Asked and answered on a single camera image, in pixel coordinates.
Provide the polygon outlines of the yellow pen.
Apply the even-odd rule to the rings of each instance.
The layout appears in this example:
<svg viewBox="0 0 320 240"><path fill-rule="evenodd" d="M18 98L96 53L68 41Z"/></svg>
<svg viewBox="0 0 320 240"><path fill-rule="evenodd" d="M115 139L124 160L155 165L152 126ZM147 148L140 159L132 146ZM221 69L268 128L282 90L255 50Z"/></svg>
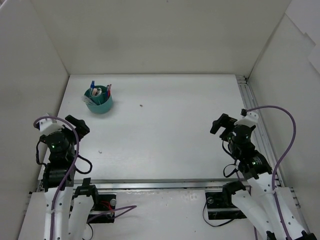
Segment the yellow pen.
<svg viewBox="0 0 320 240"><path fill-rule="evenodd" d="M87 97L87 96L85 96L85 95L83 95L83 96L81 97L81 100L82 100L84 103L86 103L87 105L91 105L91 106L96 106L96 105L97 105L92 99L90 99L89 97Z"/></svg>

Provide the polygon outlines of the clear blue-capped spray bottle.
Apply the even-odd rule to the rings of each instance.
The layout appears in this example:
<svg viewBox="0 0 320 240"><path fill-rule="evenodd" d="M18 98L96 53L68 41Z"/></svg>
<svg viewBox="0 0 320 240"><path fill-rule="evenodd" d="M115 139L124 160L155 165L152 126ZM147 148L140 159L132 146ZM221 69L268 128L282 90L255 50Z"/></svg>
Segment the clear blue-capped spray bottle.
<svg viewBox="0 0 320 240"><path fill-rule="evenodd" d="M91 81L91 84L90 84L90 93L92 93L92 91L94 90L94 88L95 88L95 81L92 80L92 81Z"/></svg>

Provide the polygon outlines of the dark blue gel pen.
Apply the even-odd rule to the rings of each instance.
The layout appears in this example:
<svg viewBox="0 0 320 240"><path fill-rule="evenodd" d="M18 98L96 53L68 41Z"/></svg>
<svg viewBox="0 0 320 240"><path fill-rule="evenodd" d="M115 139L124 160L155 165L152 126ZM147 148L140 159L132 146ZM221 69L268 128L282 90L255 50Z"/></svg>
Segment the dark blue gel pen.
<svg viewBox="0 0 320 240"><path fill-rule="evenodd" d="M106 100L109 98L109 89L110 89L110 85L108 84L106 86L105 94L104 94Z"/></svg>

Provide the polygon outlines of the red gel pen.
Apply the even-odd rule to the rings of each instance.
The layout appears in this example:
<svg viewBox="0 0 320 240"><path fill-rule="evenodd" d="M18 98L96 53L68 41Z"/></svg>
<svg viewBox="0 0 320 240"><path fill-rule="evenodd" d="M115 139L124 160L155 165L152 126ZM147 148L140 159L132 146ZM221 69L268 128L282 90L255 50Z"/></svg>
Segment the red gel pen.
<svg viewBox="0 0 320 240"><path fill-rule="evenodd" d="M110 87L109 87L109 97L110 97L110 95L111 95L111 87L112 87L112 85L111 84L109 84L110 85Z"/></svg>

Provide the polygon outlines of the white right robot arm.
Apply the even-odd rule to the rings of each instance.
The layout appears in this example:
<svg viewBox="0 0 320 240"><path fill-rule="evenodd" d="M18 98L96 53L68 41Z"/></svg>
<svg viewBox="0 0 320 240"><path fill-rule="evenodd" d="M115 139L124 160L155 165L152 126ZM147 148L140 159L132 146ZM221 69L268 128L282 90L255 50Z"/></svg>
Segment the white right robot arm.
<svg viewBox="0 0 320 240"><path fill-rule="evenodd" d="M237 120L223 113L212 123L211 134L224 128L219 137L228 144L236 169L257 195L253 198L237 180L222 187L221 200L237 207L264 240L315 240L315 234L308 233L296 220L274 184L271 166L251 141L258 118L250 113Z"/></svg>

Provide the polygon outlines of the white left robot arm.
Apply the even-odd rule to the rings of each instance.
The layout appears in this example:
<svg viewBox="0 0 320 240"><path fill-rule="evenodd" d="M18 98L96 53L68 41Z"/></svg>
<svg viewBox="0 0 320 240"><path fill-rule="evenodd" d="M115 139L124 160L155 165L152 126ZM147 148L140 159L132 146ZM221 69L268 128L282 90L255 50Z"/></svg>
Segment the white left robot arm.
<svg viewBox="0 0 320 240"><path fill-rule="evenodd" d="M98 190L90 178L74 186L75 174L89 174L76 167L80 155L80 140L90 132L82 119L68 115L64 119L46 114L34 122L41 133L38 143L49 150L44 167L42 187L45 197L45 240L82 240L91 210L100 204Z"/></svg>

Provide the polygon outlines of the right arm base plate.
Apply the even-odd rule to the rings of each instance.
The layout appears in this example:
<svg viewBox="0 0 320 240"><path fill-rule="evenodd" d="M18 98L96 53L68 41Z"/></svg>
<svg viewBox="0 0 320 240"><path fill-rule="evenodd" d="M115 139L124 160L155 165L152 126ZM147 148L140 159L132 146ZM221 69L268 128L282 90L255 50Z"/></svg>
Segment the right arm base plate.
<svg viewBox="0 0 320 240"><path fill-rule="evenodd" d="M232 196L237 191L246 190L240 181L224 184L220 190L210 190L205 193L204 209L207 210L209 220L237 220L246 219L242 211L232 203Z"/></svg>

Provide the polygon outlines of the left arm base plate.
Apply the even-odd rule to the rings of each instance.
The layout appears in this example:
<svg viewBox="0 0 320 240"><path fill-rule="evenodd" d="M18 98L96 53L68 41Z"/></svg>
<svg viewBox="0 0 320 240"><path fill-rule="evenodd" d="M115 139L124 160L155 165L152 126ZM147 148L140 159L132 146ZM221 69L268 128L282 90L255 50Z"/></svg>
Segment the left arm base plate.
<svg viewBox="0 0 320 240"><path fill-rule="evenodd" d="M117 204L117 196L115 194L101 194L98 198L98 202L91 209L87 220L95 217L96 215L101 214L102 212L107 212L110 210L114 210ZM95 219L89 221L89 224L111 224L115 222L115 213L107 213L104 215L100 215Z"/></svg>

